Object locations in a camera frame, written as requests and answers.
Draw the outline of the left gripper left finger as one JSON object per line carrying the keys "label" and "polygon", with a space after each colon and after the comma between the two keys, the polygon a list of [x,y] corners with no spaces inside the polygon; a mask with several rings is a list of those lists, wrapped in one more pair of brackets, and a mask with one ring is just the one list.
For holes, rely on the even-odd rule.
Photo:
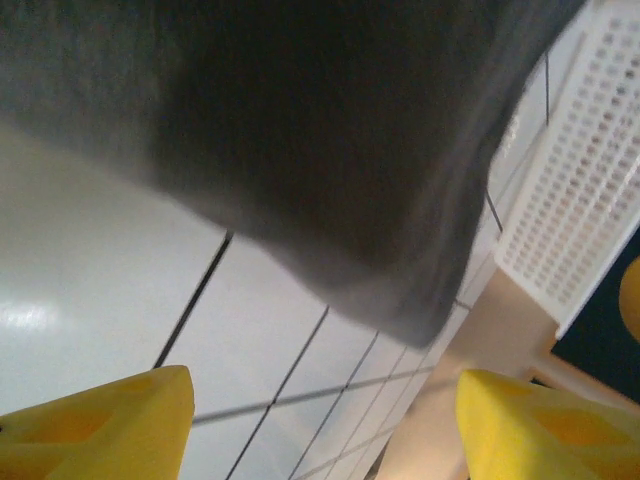
{"label": "left gripper left finger", "polygon": [[1,418],[1,476],[175,479],[193,413],[181,365],[15,411]]}

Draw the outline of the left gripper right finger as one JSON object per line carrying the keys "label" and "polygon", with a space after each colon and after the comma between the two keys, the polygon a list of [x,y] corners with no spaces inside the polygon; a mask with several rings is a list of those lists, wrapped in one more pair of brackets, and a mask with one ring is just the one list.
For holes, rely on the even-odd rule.
{"label": "left gripper right finger", "polygon": [[470,369],[456,421],[473,479],[636,479],[639,417],[574,393]]}

